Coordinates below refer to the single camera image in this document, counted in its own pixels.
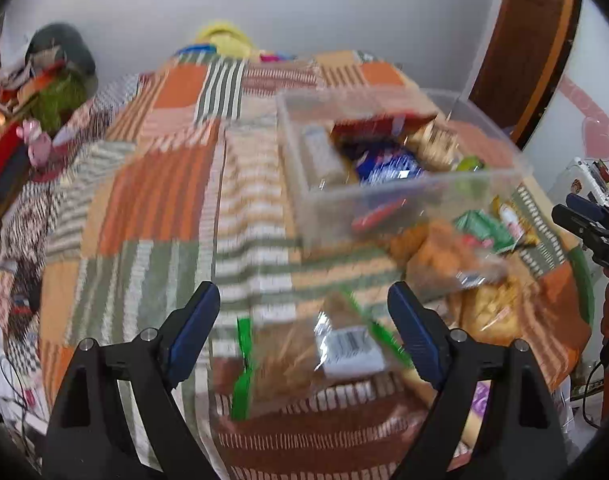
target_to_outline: patchwork bedspread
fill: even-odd
[[[357,51],[270,64],[183,54],[79,108],[60,160],[24,187],[2,232],[0,327],[27,384],[43,385],[52,405],[80,339],[131,340],[211,280],[221,313],[174,398],[216,471],[237,480],[387,479],[427,413],[395,376],[329,388],[260,422],[228,418],[239,316],[302,316],[338,285],[386,316],[399,270],[380,248],[303,256],[274,101],[281,88],[377,84],[413,83]],[[526,180],[514,198],[542,240],[519,254],[540,290],[522,321],[554,388],[589,334],[572,269],[578,248],[551,227],[537,184]],[[12,298],[40,280],[40,310],[15,308]],[[156,466],[133,394],[120,389],[140,459]],[[456,455],[454,464],[467,449]]]

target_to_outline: clear plastic container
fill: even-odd
[[[405,109],[406,88],[370,87],[361,89],[288,90],[278,94],[278,121],[286,180],[303,244],[308,249],[357,241],[374,235],[394,234],[419,218],[454,219],[469,209],[488,208],[492,198],[507,198],[522,178],[531,173],[523,155],[479,108],[456,92],[423,90],[445,116],[478,126],[489,139],[499,141],[510,163],[499,169],[475,172],[430,173],[365,187],[359,184],[320,189],[305,168],[302,133],[312,124],[371,117],[383,110],[379,103],[399,103]],[[356,222],[377,208],[404,203],[378,228],[359,231]]]

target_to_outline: pink stuffed animal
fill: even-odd
[[[40,122],[35,119],[22,121],[16,130],[19,138],[28,146],[28,160],[34,168],[44,166],[51,154],[51,137],[42,131]]]

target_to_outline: brown door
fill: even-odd
[[[566,63],[574,9],[578,14],[579,0],[502,1],[470,99],[498,126],[512,127],[520,146],[557,85],[556,68]]]

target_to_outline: metal bolt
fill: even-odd
[[[463,341],[466,341],[466,338],[467,333],[464,330],[460,328],[454,328],[453,330],[451,330],[451,339],[453,339],[454,341],[462,343]]]
[[[143,341],[153,341],[158,335],[158,331],[154,328],[145,328],[140,332],[140,339]]]
[[[86,352],[87,350],[91,350],[93,348],[93,345],[95,345],[95,341],[90,337],[86,337],[85,339],[80,341],[80,344],[78,346],[80,347],[80,350]]]
[[[529,351],[529,343],[527,343],[524,339],[516,339],[513,341],[513,346],[520,350],[521,352]]]

